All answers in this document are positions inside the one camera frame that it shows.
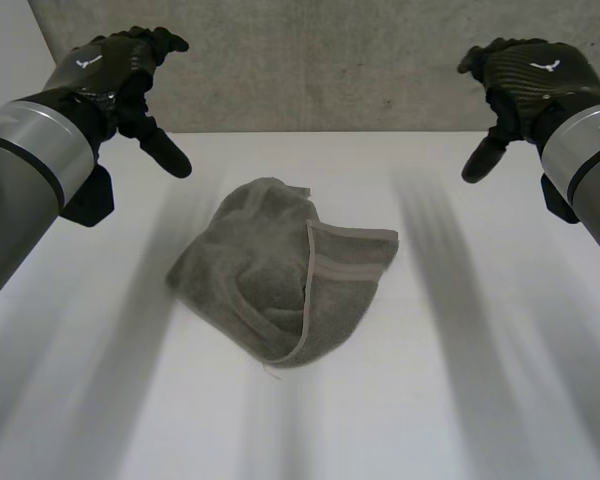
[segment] crumpled towel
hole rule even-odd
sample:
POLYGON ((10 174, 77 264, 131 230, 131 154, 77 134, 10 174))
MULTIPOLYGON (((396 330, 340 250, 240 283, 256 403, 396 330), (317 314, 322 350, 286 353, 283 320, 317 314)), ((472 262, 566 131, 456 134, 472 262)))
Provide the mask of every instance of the crumpled towel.
POLYGON ((321 223, 308 197, 275 178, 239 187, 167 277, 196 313, 279 367, 341 345, 398 250, 397 232, 321 223))

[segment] white table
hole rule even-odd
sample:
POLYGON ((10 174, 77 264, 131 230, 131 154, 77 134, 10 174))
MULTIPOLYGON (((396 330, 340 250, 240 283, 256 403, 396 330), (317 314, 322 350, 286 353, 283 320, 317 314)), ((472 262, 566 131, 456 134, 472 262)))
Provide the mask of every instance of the white table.
POLYGON ((600 251, 545 210, 530 146, 471 186, 478 134, 174 137, 190 179, 109 143, 114 214, 58 221, 0 295, 0 480, 600 479, 600 251), (352 338, 295 370, 163 283, 261 176, 400 234, 352 338))

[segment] logo on robotic hand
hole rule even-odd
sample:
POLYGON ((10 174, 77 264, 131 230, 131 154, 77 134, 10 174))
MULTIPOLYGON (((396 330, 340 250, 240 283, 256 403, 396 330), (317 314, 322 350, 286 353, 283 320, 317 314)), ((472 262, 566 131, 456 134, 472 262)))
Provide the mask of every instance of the logo on robotic hand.
POLYGON ((86 62, 81 62, 80 60, 76 60, 76 63, 78 64, 79 67, 81 67, 84 70, 85 68, 87 68, 92 63, 96 63, 101 58, 102 58, 102 55, 98 55, 93 60, 87 60, 86 62))
POLYGON ((537 63, 530 63, 529 65, 532 67, 541 68, 549 73, 553 73, 556 71, 556 68, 558 68, 558 65, 560 65, 560 60, 556 60, 552 65, 538 65, 537 63))

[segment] robotic hand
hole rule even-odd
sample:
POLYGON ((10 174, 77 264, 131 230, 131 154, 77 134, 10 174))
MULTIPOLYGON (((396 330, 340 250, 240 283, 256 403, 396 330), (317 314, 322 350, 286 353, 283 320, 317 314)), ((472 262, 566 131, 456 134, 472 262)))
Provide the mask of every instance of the robotic hand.
POLYGON ((567 96, 600 102, 600 80, 593 68, 580 51, 563 43, 498 38, 485 48, 469 50, 458 72, 471 72, 482 83, 487 103, 498 116, 464 167, 462 177, 469 183, 482 180, 496 166, 509 142, 544 146, 547 139, 535 122, 567 96))
POLYGON ((170 174, 191 173, 145 101, 156 67, 188 48, 165 28, 97 37, 72 50, 42 92, 0 108, 0 289, 59 215, 93 226, 113 211, 97 159, 116 131, 170 174))
MULTIPOLYGON (((90 143, 95 158, 100 143, 120 132, 136 138, 140 148, 171 175, 191 173, 186 155, 146 116, 144 98, 153 86, 156 67, 171 52, 186 52, 189 44, 158 27, 99 36, 73 49, 59 64, 42 93, 23 100, 46 105, 76 125, 90 143)), ((96 165, 66 204, 60 216, 92 227, 113 211, 108 172, 96 165)))
MULTIPOLYGON (((189 160, 153 117, 145 115, 148 107, 144 95, 153 86, 156 67, 164 63, 167 54, 188 49, 186 41, 161 27, 153 32, 133 27, 110 37, 96 37, 60 62, 44 87, 47 93, 30 99, 64 95, 86 100, 100 114, 99 133, 105 140, 116 130, 136 138, 140 148, 162 168, 184 178, 191 173, 189 160)), ((87 129, 83 133, 88 136, 91 132, 87 129)))
POLYGON ((582 221, 600 245, 600 80, 584 55, 563 43, 499 38, 469 50, 458 71, 482 83, 498 116, 463 178, 480 181, 509 142, 527 140, 541 155, 548 209, 582 221))

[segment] gray cylindrical arm joint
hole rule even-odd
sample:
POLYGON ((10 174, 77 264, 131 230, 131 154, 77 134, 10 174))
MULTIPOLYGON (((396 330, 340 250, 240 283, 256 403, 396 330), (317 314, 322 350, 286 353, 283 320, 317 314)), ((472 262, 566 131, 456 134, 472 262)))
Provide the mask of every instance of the gray cylindrical arm joint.
POLYGON ((542 167, 562 197, 573 204, 578 183, 600 161, 600 105, 564 122, 542 152, 542 167))

